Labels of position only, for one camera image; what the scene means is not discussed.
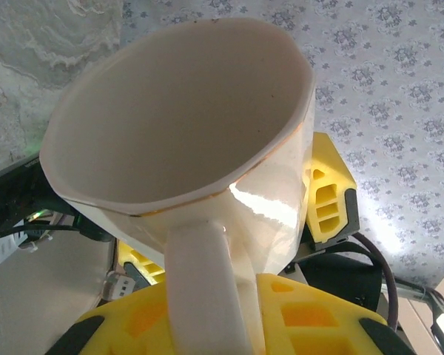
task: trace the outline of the mug rim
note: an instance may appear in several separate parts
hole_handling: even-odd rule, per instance
[[[54,139],[56,139],[56,137],[59,136],[58,127],[61,119],[65,116],[67,107],[72,104],[79,87],[85,87],[86,85],[91,83],[94,77],[98,76],[102,72],[109,70],[120,60],[132,55],[136,50],[138,50],[139,47],[144,46],[149,40],[154,41],[158,38],[158,36],[167,36],[168,34],[171,34],[173,32],[179,32],[185,27],[213,25],[214,21],[238,24],[241,26],[246,26],[248,28],[258,27],[265,31],[271,31],[282,37],[287,46],[290,45],[297,48],[296,42],[286,31],[280,29],[274,24],[270,24],[261,20],[253,18],[220,18],[217,20],[198,20],[165,27],[155,33],[144,36],[140,40],[135,41],[128,46],[125,46],[123,49],[114,53],[109,58],[105,58],[101,63],[97,63],[89,70],[84,71],[79,77],[77,77],[77,79],[74,80],[71,85],[68,86],[68,88],[65,89],[58,103],[56,104],[55,109],[53,110],[53,113],[51,115],[49,126],[47,127],[47,131],[44,135],[44,139],[41,145],[41,151],[39,154],[44,174],[46,175],[52,188],[59,196],[61,196],[65,200],[69,200],[74,203],[80,203],[87,206],[97,207],[99,209],[109,210],[112,212],[129,214],[132,216],[150,216],[158,214],[170,209],[175,209],[212,197],[216,197],[224,193],[230,185],[240,181],[243,176],[248,174],[259,164],[265,161],[265,159],[267,159],[274,151],[276,151],[280,146],[288,141],[288,139],[290,139],[293,134],[295,134],[299,129],[302,129],[303,121],[299,122],[297,118],[304,117],[306,115],[310,100],[313,99],[313,91],[315,89],[315,74],[309,61],[298,50],[297,55],[299,56],[299,60],[302,66],[300,70],[302,72],[305,72],[306,76],[306,89],[303,90],[302,94],[298,98],[292,116],[289,118],[281,131],[279,131],[279,133],[277,133],[276,136],[264,148],[258,151],[256,155],[252,156],[250,159],[248,159],[248,161],[243,163],[237,169],[216,180],[215,182],[191,192],[187,192],[185,194],[177,195],[174,197],[169,197],[163,200],[144,203],[122,203],[85,195],[82,192],[79,192],[73,187],[69,186],[59,174],[56,174],[57,163],[55,159],[53,159],[53,141]]]

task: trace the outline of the black cable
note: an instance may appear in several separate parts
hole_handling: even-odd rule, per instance
[[[49,225],[49,224],[25,224],[23,226],[16,226],[6,231],[0,231],[0,238],[7,237],[9,235],[26,232],[26,231],[79,231],[76,227],[73,226],[61,226],[61,225]]]
[[[326,249],[326,253],[356,253],[356,254],[362,254],[368,257],[371,261],[371,263],[374,266],[378,266],[381,268],[380,262],[377,260],[377,258],[368,250],[365,249],[363,246],[359,246],[358,244],[354,242],[343,242],[339,243],[333,246],[329,246]]]
[[[401,285],[405,285],[405,286],[408,286],[409,288],[414,288],[419,291],[424,291],[424,292],[433,294],[434,296],[436,296],[437,298],[439,298],[441,301],[444,302],[444,296],[438,290],[435,290],[435,289],[428,287],[428,286],[421,286],[416,283],[410,283],[409,281],[406,281],[406,280],[401,279],[399,277],[395,277],[394,279],[397,281],[397,283],[399,283]]]
[[[370,239],[365,235],[357,232],[352,235],[353,238],[361,242],[378,260],[382,266],[383,275],[385,277],[385,284],[388,289],[388,326],[394,331],[398,326],[398,291],[394,281],[393,273],[391,272],[390,265],[386,262],[385,257],[381,251],[373,244]]]

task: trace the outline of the white mug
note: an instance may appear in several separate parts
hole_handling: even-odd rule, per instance
[[[279,273],[300,242],[314,85],[276,26],[194,21],[94,66],[53,112],[44,173],[164,266],[181,354],[264,351],[255,275]]]

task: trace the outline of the purple cable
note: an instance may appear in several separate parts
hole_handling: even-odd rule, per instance
[[[386,262],[386,259],[382,255],[381,251],[378,250],[375,244],[373,244],[365,235],[357,232],[354,233],[352,237],[361,242],[374,255],[374,257],[377,258],[378,262],[382,266],[383,275],[385,276],[385,284],[388,289],[388,319],[386,320],[386,322],[391,329],[397,331],[398,292],[393,273],[390,269],[390,265],[388,265],[388,263]]]

